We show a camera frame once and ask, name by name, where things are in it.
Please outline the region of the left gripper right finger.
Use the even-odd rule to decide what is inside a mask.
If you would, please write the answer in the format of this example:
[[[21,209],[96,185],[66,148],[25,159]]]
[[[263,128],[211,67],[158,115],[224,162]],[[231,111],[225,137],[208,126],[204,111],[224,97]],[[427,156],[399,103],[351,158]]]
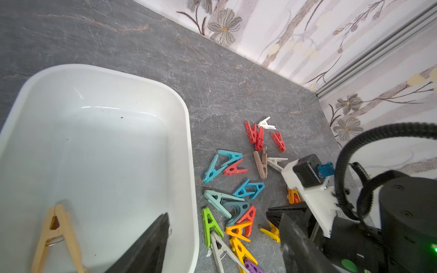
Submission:
[[[322,252],[324,239],[313,241],[317,221],[303,201],[267,209],[266,217],[279,229],[281,251],[287,273],[337,273]]]

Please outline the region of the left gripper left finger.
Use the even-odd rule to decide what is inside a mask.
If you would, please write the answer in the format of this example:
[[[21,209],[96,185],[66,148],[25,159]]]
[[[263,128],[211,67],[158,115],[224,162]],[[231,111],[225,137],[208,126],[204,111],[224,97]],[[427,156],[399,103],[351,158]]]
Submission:
[[[170,222],[161,214],[109,269],[108,273],[162,272]]]

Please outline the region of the tan clothespin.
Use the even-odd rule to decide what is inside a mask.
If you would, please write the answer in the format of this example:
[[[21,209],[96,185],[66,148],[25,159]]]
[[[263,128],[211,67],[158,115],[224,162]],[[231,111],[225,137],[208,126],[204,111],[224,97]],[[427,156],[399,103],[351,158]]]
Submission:
[[[41,273],[46,260],[49,244],[54,240],[62,238],[70,253],[71,259],[78,273],[87,273],[83,266],[82,255],[77,241],[73,225],[64,205],[58,204],[50,208],[43,221],[42,232],[37,244],[34,259],[31,266],[32,273]]]

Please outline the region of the white plastic storage box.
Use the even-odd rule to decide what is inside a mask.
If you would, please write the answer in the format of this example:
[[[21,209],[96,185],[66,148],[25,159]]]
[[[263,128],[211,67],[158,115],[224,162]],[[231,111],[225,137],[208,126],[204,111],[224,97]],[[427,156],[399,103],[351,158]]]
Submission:
[[[69,213],[90,273],[103,273],[163,213],[163,271],[199,255],[187,106],[169,86],[84,64],[30,77],[1,130],[1,271],[31,270],[43,220]]]

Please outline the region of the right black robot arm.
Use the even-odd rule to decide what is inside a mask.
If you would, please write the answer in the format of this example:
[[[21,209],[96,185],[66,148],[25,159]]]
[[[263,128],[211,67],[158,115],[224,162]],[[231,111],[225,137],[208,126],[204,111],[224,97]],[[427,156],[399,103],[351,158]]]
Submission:
[[[437,270],[437,182],[389,170],[370,178],[353,154],[389,138],[435,139],[435,124],[405,122],[370,129],[341,150],[335,217],[323,254],[351,273],[434,273]]]

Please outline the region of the purple clothespin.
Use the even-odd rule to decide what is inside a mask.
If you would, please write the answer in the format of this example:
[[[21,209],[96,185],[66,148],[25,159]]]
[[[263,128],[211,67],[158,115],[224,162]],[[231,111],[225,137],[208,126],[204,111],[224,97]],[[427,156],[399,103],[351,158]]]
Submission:
[[[249,258],[244,259],[245,268],[250,273],[265,273],[260,267],[258,267],[255,263],[253,263]]]

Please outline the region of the yellow clothespin bottom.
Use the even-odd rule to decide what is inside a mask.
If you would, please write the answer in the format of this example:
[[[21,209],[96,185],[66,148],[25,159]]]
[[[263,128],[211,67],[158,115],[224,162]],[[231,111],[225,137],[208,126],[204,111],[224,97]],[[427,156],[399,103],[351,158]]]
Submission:
[[[252,254],[246,249],[246,247],[241,243],[241,241],[237,237],[232,237],[230,240],[231,248],[238,260],[242,263],[242,266],[240,266],[239,271],[240,273],[244,273],[244,259],[248,258],[251,262],[253,262],[255,265],[258,265],[258,261],[255,257],[252,256]]]

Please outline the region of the yellow clothespin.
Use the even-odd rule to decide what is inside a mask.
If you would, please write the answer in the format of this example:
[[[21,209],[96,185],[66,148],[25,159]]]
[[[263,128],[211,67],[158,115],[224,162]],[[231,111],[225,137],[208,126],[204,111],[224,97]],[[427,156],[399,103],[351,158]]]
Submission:
[[[230,240],[231,248],[238,260],[242,263],[242,266],[240,266],[239,271],[240,273],[244,273],[244,259],[248,258],[251,262],[253,262],[255,265],[258,265],[258,261],[255,257],[252,256],[252,254],[246,249],[246,247],[241,243],[241,241],[237,237],[232,237]]]
[[[243,235],[243,230],[245,228],[252,227],[252,224],[253,223],[250,221],[241,222],[233,226],[226,227],[225,233],[231,237],[236,237],[239,240],[251,242],[246,235]]]

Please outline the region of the yellow clothespin middle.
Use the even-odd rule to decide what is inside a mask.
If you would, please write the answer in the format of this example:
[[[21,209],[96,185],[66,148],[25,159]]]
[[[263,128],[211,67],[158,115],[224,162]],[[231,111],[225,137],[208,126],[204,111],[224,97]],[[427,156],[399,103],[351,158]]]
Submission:
[[[246,235],[243,235],[243,230],[245,228],[252,227],[252,224],[253,223],[250,221],[241,222],[233,226],[226,227],[225,233],[231,237],[236,237],[239,240],[251,242]]]

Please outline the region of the grey clothespin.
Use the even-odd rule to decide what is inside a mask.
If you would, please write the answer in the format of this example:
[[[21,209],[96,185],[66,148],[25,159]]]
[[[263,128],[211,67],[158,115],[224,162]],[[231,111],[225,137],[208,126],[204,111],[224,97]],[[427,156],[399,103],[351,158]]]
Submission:
[[[239,266],[239,268],[243,270],[243,272],[250,273],[250,271],[237,258],[234,252],[225,244],[225,242],[216,232],[211,232],[211,248],[219,273],[224,273],[224,267],[221,260],[226,255],[230,257],[230,259],[233,260]]]

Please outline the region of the blue clothespin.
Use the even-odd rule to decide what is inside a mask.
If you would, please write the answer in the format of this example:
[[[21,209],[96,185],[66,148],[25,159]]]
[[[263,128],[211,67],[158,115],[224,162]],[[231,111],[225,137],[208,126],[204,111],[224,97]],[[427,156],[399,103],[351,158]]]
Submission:
[[[237,188],[237,190],[233,193],[233,196],[238,198],[248,197],[249,199],[254,200],[265,188],[265,183],[251,183],[248,179]]]

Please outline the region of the mint clothespin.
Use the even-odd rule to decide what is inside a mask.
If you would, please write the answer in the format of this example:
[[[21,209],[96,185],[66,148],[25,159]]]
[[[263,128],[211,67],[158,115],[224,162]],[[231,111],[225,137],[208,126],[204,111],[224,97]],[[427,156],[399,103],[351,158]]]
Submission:
[[[212,204],[223,216],[227,219],[232,217],[231,213],[225,209],[223,201],[245,201],[243,198],[235,197],[226,193],[216,192],[213,190],[205,190],[203,196]]]

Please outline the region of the white clothespin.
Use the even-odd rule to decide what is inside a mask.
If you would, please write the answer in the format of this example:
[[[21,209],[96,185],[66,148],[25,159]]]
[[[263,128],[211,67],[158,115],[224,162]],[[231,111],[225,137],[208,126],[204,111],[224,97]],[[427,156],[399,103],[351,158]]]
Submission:
[[[273,168],[274,170],[278,171],[278,172],[282,172],[283,171],[283,167],[280,166],[280,162],[286,162],[288,161],[288,158],[272,158],[272,157],[268,157],[267,158],[267,165],[270,166],[271,168]]]
[[[267,117],[257,124],[258,128],[263,127],[265,130],[276,130],[276,127],[274,125],[268,124],[268,120],[271,119],[271,117]]]

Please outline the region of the red clothespin right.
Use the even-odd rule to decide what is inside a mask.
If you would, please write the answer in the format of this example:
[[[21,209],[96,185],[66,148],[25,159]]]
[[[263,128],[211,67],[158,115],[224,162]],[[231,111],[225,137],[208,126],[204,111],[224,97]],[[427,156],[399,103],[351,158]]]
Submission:
[[[283,141],[281,132],[277,131],[275,133],[270,133],[270,136],[272,137],[274,143],[276,144],[277,148],[279,149],[280,152],[285,152],[286,151],[286,146],[285,143]]]

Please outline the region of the red clothespin pair left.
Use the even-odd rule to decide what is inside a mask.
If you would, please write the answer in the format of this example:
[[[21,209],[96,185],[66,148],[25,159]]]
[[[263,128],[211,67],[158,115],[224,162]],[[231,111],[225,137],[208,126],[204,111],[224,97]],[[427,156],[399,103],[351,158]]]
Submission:
[[[254,144],[256,151],[261,151],[264,147],[265,128],[257,127],[257,124],[250,126],[249,121],[245,121],[245,128],[248,134],[249,142]]]

